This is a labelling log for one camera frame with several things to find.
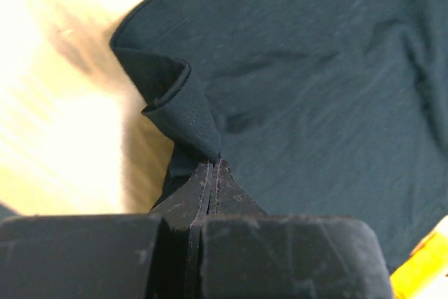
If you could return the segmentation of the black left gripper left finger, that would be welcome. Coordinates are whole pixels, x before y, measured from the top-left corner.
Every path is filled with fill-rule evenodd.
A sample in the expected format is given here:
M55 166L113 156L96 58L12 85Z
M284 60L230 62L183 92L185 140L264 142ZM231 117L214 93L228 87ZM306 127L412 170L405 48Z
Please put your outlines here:
M147 214L1 222L2 298L194 298L214 166Z

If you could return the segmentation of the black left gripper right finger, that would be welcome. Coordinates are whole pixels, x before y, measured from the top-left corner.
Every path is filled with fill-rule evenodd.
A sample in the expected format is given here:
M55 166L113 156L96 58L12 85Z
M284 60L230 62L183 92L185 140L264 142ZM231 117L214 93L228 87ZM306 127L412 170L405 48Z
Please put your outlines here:
M390 298L375 232L344 216L268 216L225 161L201 232L201 298Z

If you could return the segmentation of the black t shirt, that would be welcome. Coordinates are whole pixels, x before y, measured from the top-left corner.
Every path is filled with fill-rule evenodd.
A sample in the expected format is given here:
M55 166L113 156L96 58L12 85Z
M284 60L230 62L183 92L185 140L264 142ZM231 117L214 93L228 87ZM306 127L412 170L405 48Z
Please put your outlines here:
M447 0L145 0L111 49L174 141L271 214L350 215L390 270L447 213Z

